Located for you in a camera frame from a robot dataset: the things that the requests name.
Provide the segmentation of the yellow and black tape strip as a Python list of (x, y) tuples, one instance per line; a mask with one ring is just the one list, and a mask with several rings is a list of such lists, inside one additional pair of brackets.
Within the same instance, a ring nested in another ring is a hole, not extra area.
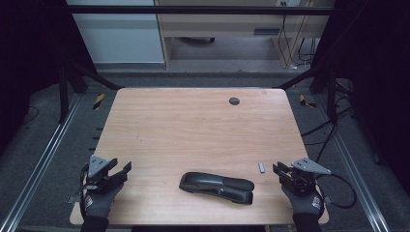
[(98, 96), (96, 97), (95, 103), (93, 105), (93, 110), (98, 110), (100, 108), (100, 105), (103, 101), (105, 94), (98, 94)]
[(310, 107), (310, 108), (316, 108), (317, 107), (317, 105), (315, 103), (307, 102), (304, 95), (300, 95), (300, 105), (307, 106), (307, 107)]

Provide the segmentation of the person's left hand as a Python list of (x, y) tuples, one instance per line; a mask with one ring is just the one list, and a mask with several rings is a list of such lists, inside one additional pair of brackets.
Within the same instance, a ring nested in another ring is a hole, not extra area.
[(85, 215), (87, 217), (107, 218), (117, 194), (124, 185), (105, 194), (97, 194), (88, 191), (84, 198)]

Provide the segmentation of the aluminium floor rail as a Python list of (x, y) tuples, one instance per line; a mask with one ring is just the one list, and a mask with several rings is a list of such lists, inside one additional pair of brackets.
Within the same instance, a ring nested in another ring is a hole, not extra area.
[(341, 175), (356, 191), (356, 205), (363, 209), (371, 231), (391, 232), (367, 181), (366, 175), (374, 166), (372, 150), (358, 125), (352, 105), (345, 96), (336, 97), (336, 115), (337, 124), (326, 127), (331, 133), (328, 148), (335, 150), (334, 157), (341, 165)]
[(24, 183), (18, 198), (16, 199), (14, 205), (7, 213), (5, 218), (0, 223), (0, 232), (15, 232), (18, 224), (20, 223), (28, 205), (30, 204), (44, 173), (48, 169), (61, 141), (63, 140), (65, 133), (70, 126), (73, 116), (78, 109), (78, 105), (82, 100), (80, 94), (74, 94), (73, 99), (70, 102), (68, 115), (63, 119), (61, 123), (58, 124), (53, 135), (47, 141), (47, 144), (36, 162), (34, 169), (32, 170), (29, 178)]

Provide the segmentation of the black horizontal frame bar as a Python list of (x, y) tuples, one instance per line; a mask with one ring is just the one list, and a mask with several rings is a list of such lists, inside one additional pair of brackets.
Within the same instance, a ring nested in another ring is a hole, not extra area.
[(233, 6), (88, 6), (69, 5), (72, 14), (160, 14), (160, 15), (332, 15), (334, 8), (233, 7)]

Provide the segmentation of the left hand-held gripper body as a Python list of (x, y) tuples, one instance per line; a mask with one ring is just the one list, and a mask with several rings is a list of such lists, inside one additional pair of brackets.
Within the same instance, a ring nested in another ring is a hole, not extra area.
[(82, 188), (97, 194), (105, 194), (123, 185), (124, 182), (111, 180), (104, 168), (110, 160), (92, 155), (81, 173)]

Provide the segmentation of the black curtain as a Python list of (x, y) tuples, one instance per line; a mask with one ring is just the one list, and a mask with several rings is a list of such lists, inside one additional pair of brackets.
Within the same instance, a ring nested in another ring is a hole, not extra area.
[(410, 0), (336, 0), (316, 58), (340, 37), (333, 69), (353, 82), (352, 102), (375, 154), (410, 194)]
[(61, 63), (52, 54), (45, 29), (74, 62), (96, 68), (67, 0), (0, 0), (0, 155), (28, 113), (30, 97), (58, 82)]

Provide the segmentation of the light wooden desk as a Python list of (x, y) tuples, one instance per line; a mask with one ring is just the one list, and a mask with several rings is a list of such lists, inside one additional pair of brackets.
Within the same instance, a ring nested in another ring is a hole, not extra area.
[[(333, 7), (336, 0), (154, 0), (156, 6)], [(160, 14), (161, 35), (170, 38), (265, 37), (273, 41), (281, 64), (296, 63), (305, 38), (321, 37), (325, 15)]]

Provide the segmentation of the white cabinet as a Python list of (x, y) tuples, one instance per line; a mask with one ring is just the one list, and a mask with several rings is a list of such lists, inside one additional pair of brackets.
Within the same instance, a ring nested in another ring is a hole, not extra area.
[(164, 63), (155, 14), (73, 14), (95, 64)]

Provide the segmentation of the person's right hand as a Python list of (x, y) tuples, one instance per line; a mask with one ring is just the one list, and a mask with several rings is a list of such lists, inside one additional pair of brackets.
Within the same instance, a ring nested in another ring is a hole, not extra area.
[(322, 215), (323, 204), (321, 197), (317, 192), (313, 192), (306, 196), (298, 196), (285, 187), (281, 187), (281, 190), (289, 199), (294, 214)]

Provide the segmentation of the black metal stand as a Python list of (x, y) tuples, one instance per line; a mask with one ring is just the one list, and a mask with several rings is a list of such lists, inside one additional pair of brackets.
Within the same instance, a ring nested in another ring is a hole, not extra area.
[(296, 77), (288, 80), (287, 82), (277, 86), (277, 89), (287, 90), (297, 83), (312, 77), (313, 80), (309, 85), (309, 91), (312, 94), (319, 94), (323, 92), (324, 88), (327, 88), (327, 116), (331, 123), (335, 125), (337, 123), (337, 108), (336, 108), (336, 77), (331, 68), (325, 66), (311, 67), (309, 70), (297, 75)]
[(64, 64), (58, 73), (59, 78), (59, 95), (60, 95), (60, 119), (62, 124), (69, 115), (69, 97), (68, 84), (71, 84), (76, 93), (84, 93), (88, 86), (83, 80), (84, 76), (99, 82), (101, 85), (110, 90), (120, 90), (122, 86), (112, 83), (111, 81), (100, 76), (96, 71), (91, 71), (78, 63)]

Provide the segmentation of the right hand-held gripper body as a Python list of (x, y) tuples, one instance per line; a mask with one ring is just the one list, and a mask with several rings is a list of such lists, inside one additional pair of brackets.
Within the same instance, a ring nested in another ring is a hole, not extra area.
[(315, 175), (331, 175), (332, 171), (317, 162), (302, 158), (293, 161), (285, 167), (282, 185), (291, 193), (298, 196), (307, 196), (316, 190)]

